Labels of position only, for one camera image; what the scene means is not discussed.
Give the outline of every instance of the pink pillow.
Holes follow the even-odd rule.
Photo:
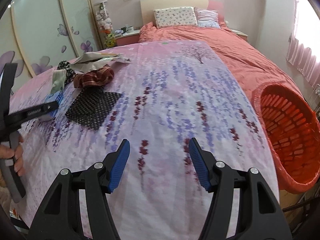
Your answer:
[[[198,27],[220,28],[218,22],[218,11],[209,11],[195,8]]]

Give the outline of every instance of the green cloth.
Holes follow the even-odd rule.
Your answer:
[[[54,94],[64,89],[64,82],[66,81],[67,70],[54,70],[52,73],[52,88],[50,94]]]

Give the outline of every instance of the paper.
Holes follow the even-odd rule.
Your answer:
[[[129,58],[123,57],[123,54],[87,52],[79,57],[74,63],[70,64],[70,68],[86,74],[92,70],[98,70],[104,67],[110,61],[121,63],[130,62]]]

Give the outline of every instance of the plastic basket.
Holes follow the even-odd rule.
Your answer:
[[[299,194],[320,174],[320,125],[315,113],[293,90],[276,82],[259,86],[252,104],[267,136],[279,189]]]

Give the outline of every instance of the headboard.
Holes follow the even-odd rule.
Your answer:
[[[217,10],[219,12],[219,22],[224,21],[223,3],[213,0],[141,0],[140,6],[144,25],[155,21],[153,10],[184,6]]]

